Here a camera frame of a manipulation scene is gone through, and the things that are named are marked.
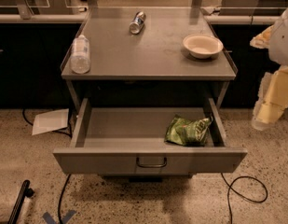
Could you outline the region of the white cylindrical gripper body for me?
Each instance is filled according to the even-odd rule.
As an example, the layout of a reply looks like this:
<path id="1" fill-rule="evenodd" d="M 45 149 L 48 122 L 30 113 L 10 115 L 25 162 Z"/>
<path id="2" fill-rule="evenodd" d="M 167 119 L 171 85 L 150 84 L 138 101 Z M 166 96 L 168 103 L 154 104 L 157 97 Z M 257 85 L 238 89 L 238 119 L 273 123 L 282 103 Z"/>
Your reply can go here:
<path id="1" fill-rule="evenodd" d="M 271 61 L 288 65 L 288 8 L 273 25 L 268 54 Z"/>

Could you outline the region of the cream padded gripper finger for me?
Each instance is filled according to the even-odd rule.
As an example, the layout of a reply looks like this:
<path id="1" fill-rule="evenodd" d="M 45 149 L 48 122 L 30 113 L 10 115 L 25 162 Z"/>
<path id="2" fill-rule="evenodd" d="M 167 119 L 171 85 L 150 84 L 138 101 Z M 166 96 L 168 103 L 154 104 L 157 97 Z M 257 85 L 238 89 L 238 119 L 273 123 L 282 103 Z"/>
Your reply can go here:
<path id="1" fill-rule="evenodd" d="M 255 36 L 250 41 L 250 45 L 254 48 L 257 48 L 257 49 L 268 49 L 272 28 L 273 28 L 273 26 L 269 26 L 262 33 Z"/>
<path id="2" fill-rule="evenodd" d="M 258 131 L 272 127 L 288 108 L 288 66 L 275 73 L 265 73 L 255 102 L 252 126 Z"/>

